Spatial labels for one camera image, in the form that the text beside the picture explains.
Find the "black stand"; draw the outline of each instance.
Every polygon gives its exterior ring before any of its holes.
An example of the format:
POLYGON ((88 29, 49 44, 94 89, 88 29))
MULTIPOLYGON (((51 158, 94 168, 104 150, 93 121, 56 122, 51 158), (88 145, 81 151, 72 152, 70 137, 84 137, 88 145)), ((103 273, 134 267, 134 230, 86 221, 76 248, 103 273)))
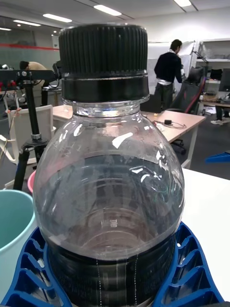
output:
POLYGON ((41 133, 39 132, 32 82, 27 80, 24 88, 27 98, 32 134, 31 139, 22 146, 22 149, 19 152, 19 163, 13 185, 13 189, 16 190, 22 190, 23 188, 23 181, 25 177, 27 162, 30 156, 30 151, 35 151, 36 161, 38 163, 46 145, 48 144, 48 140, 42 139, 41 133))
POLYGON ((44 148, 48 144, 48 140, 42 139, 39 132, 37 115, 35 108, 35 100, 33 94, 33 80, 47 80, 52 82, 56 80, 56 75, 53 71, 23 71, 23 70, 0 70, 0 80, 11 82, 15 80, 17 86, 25 88, 27 106, 29 109, 30 124, 32 129, 31 139, 27 141, 19 152, 19 163, 15 175, 13 188, 21 190, 23 188, 23 181, 25 177, 25 170, 29 159, 30 151, 35 151, 36 161, 39 162, 44 148))

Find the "black sweater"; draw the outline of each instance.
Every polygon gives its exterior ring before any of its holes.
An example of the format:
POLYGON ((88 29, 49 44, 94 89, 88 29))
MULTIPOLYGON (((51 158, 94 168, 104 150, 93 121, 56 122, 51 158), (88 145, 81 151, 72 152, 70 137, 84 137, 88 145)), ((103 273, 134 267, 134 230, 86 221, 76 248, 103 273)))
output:
POLYGON ((181 59, 172 52, 162 54, 154 69, 157 78, 168 82, 174 82, 176 77, 179 83, 182 83, 181 77, 181 59))

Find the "teal bucket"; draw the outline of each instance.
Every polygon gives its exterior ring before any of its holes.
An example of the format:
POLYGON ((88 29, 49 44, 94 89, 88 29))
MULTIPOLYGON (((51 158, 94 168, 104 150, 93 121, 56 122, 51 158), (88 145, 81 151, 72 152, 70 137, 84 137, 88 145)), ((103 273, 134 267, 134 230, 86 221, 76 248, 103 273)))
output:
POLYGON ((32 197, 0 190, 0 302, 12 283, 21 249, 36 227, 32 197))

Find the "pink bucket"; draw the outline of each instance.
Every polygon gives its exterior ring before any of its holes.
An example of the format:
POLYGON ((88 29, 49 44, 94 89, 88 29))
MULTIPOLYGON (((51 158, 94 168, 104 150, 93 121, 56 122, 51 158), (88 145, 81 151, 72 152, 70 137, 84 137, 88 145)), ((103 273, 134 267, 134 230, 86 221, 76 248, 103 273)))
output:
POLYGON ((36 173, 36 171, 34 171, 29 176, 29 179, 28 179, 28 182, 27 182, 28 189, 30 190, 31 193, 33 193, 33 187, 34 187, 34 181, 35 181, 35 173, 36 173))

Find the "red stripe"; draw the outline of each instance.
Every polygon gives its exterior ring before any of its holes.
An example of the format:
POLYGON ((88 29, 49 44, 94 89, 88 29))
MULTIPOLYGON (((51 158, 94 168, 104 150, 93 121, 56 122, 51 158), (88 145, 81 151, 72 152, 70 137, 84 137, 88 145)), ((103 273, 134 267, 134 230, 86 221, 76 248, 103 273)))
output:
POLYGON ((188 113, 190 108, 193 106, 193 103, 196 102, 196 100, 199 98, 199 96, 201 95, 201 92, 205 86, 205 81, 206 81, 206 78, 204 78, 203 82, 202 82, 202 86, 200 87, 200 90, 199 90, 199 93, 194 97, 194 99, 192 100, 192 102, 189 104, 188 108, 185 110, 185 113, 188 113))
POLYGON ((26 45, 17 45, 17 44, 0 44, 0 47, 10 47, 10 48, 21 48, 21 49, 37 49, 37 50, 53 50, 53 51, 59 51, 58 48, 37 47, 37 46, 26 46, 26 45))

